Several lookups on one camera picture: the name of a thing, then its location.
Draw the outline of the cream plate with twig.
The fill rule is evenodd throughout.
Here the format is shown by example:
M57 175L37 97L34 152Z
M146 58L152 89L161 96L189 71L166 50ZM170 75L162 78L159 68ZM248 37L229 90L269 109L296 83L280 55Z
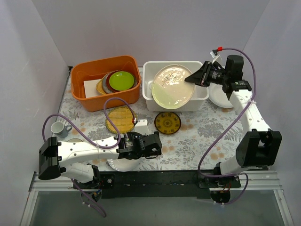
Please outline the cream plate with twig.
M185 79L192 72L179 64L162 68L154 77L151 93L155 102L168 110L178 109L187 104L192 98L195 85Z

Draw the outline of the yellow brown patterned plate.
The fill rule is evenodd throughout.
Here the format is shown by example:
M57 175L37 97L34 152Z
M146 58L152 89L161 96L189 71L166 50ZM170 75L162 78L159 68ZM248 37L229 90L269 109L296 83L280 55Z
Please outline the yellow brown patterned plate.
M160 133L172 135L180 130L182 121L174 112L160 112L155 117L154 125Z

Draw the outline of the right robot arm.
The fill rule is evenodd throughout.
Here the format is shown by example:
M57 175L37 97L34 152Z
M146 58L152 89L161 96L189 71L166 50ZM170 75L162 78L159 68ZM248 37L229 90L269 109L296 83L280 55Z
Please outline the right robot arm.
M205 61L199 70L185 79L186 82L202 87L209 87L212 83L221 85L243 127L244 137L236 148L235 156L215 167L213 183L218 187L226 186L230 176L272 166L282 141L281 133L272 130L261 116L253 100L255 88L242 78L243 66L242 56L229 55L225 67L218 62Z

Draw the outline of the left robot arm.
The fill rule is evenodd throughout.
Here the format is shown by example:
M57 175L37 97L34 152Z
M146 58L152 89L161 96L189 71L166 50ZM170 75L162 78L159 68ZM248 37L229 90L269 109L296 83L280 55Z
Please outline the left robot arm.
M38 178L51 180L63 176L85 183L89 188L96 188L100 177L94 167L84 165L83 162L157 157L161 155L161 148L158 132L150 135L128 132L93 143L59 142L56 137L50 137L39 149Z

